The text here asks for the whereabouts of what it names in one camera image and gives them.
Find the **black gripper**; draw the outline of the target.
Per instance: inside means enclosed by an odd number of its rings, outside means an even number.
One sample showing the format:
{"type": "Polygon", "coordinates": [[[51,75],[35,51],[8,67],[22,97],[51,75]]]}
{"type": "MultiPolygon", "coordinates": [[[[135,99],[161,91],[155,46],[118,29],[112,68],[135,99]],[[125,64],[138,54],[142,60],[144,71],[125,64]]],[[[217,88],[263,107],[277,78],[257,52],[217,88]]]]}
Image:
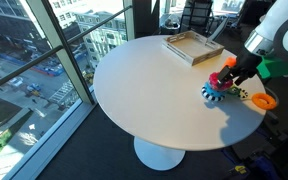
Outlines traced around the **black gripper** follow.
{"type": "MultiPolygon", "coordinates": [[[[252,78],[257,73],[257,66],[261,63],[262,58],[254,55],[247,49],[243,49],[236,57],[236,64],[232,68],[232,75],[238,77],[234,82],[235,85],[241,85],[248,78],[252,78]]],[[[226,83],[232,79],[231,68],[225,66],[217,75],[220,84],[226,83]]]]}

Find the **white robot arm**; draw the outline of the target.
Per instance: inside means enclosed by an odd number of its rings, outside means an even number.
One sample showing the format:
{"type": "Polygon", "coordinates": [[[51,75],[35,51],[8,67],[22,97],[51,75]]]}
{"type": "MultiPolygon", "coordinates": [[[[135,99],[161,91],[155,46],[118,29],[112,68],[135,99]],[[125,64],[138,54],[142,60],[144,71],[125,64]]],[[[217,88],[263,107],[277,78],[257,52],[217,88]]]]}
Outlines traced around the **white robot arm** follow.
{"type": "Polygon", "coordinates": [[[233,80],[240,85],[257,73],[263,57],[274,56],[288,63],[288,0],[276,0],[261,23],[251,32],[233,67],[225,65],[217,76],[221,87],[233,80]]]}

